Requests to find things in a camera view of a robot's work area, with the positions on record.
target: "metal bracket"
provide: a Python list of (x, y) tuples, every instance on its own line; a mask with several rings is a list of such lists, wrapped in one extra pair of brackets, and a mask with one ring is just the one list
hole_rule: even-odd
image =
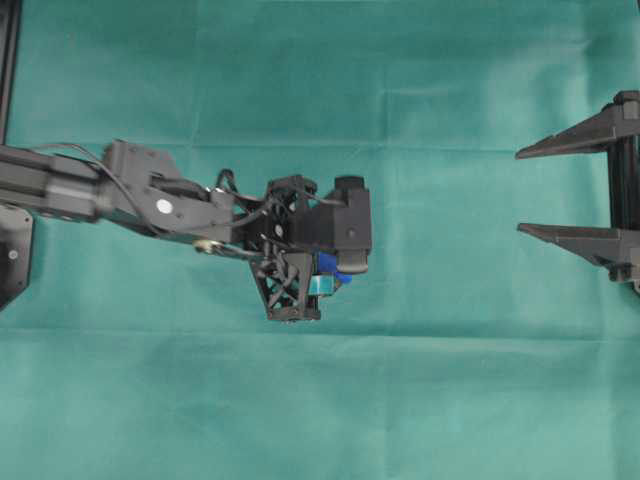
[(33, 218), (0, 205), (0, 310), (29, 285)]

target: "green cloth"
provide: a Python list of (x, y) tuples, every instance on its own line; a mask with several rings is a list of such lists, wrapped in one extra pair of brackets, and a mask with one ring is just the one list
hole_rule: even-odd
[(516, 232), (607, 226), (515, 150), (640, 86), (632, 0), (25, 0), (9, 143), (371, 189), (370, 272), (265, 319), (247, 265), (37, 221), (0, 315), (2, 479), (630, 479), (640, 300)]

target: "black cable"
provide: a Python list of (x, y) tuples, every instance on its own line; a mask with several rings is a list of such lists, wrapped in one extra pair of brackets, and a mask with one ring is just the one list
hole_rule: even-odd
[(235, 175), (233, 174), (233, 170), (230, 170), (228, 168), (223, 168), (222, 170), (220, 170), (220, 172), (218, 172), (218, 178), (216, 179), (216, 187), (222, 188), (222, 182), (224, 180), (227, 181), (227, 185), (229, 185), (229, 188), (231, 189), (231, 191), (236, 193), (238, 192), (238, 189), (236, 188), (236, 179), (235, 179)]
[(120, 181), (120, 179), (116, 177), (115, 174), (111, 170), (109, 170), (100, 161), (100, 159), (98, 159), (98, 157), (96, 157), (93, 153), (91, 153), (82, 145), (77, 145), (75, 143), (46, 143), (44, 145), (37, 145), (35, 147), (28, 148), (27, 150), (33, 150), (33, 151), (50, 150), (52, 148), (71, 148), (73, 150), (77, 150), (83, 153), (86, 157), (89, 157), (89, 159), (85, 159), (86, 162), (99, 168), (107, 177), (109, 177), (109, 179), (115, 184), (115, 186), (118, 187), (118, 189), (122, 192), (122, 194), (125, 196), (125, 198), (129, 202), (131, 207), (135, 210), (135, 212), (138, 214), (138, 216), (143, 221), (145, 226), (151, 231), (151, 233), (153, 233), (156, 236), (163, 235), (163, 233), (160, 230), (158, 230), (156, 227), (153, 226), (149, 218), (142, 211), (142, 208), (140, 208), (140, 206), (138, 205), (138, 202), (136, 201), (136, 199), (133, 198), (133, 195), (131, 195), (131, 192), (129, 192), (127, 187), (124, 186), (124, 184)]
[(238, 257), (252, 257), (252, 258), (262, 258), (262, 252), (253, 252), (251, 250), (245, 250), (241, 247), (236, 247), (235, 245), (231, 245), (228, 243), (222, 244), (219, 247), (214, 247), (216, 254), (222, 257), (230, 257), (230, 258), (238, 258)]
[(260, 218), (261, 215), (264, 215), (265, 213), (267, 213), (271, 208), (271, 206), (273, 205), (273, 203), (274, 203), (274, 200), (269, 199), (266, 202), (264, 202), (262, 205), (260, 205), (258, 209), (256, 209), (255, 211), (251, 212), (247, 216), (242, 217), (238, 220), (234, 220), (231, 222), (224, 222), (224, 223), (210, 222), (203, 225), (188, 225), (186, 227), (180, 228), (179, 230), (173, 230), (173, 232), (184, 233), (189, 230), (202, 230), (203, 228), (212, 228), (212, 227), (231, 227), (231, 228), (242, 227), (244, 225), (247, 225), (251, 222), (256, 221), (258, 218)]
[(334, 200), (331, 198), (321, 198), (318, 197), (316, 195), (314, 195), (311, 192), (307, 192), (304, 188), (298, 188), (298, 187), (292, 187), (296, 192), (298, 193), (302, 193), (303, 195), (306, 195), (307, 197), (309, 197), (311, 200), (315, 200), (318, 203), (322, 203), (324, 205), (335, 205), (338, 207), (346, 207), (347, 204), (344, 203), (342, 200)]
[(177, 197), (186, 197), (201, 202), (209, 201), (209, 192), (196, 182), (186, 178), (151, 177), (151, 186)]
[(216, 187), (216, 188), (219, 188), (223, 192), (228, 193), (229, 195), (233, 195), (234, 197), (240, 200), (246, 200), (248, 202), (264, 202), (264, 197), (262, 198), (252, 197), (251, 195), (242, 195), (238, 192), (234, 192), (233, 190), (227, 190), (226, 188), (221, 188), (221, 187)]

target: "blue object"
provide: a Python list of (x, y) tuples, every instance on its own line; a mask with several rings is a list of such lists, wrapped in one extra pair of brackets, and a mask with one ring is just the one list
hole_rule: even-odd
[(351, 275), (338, 272), (338, 262), (334, 255), (318, 252), (318, 272), (331, 273), (340, 283), (351, 283)]

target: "robotic arm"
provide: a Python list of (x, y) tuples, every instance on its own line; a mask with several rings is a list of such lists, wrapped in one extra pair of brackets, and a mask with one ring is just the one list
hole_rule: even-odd
[(249, 262), (267, 317), (318, 320), (320, 297), (367, 271), (369, 191), (339, 177), (324, 198), (300, 175), (272, 180), (262, 198), (238, 192), (222, 170), (209, 189), (182, 178), (168, 153), (114, 141), (102, 160), (0, 146), (0, 308), (28, 285), (30, 213), (93, 223)]

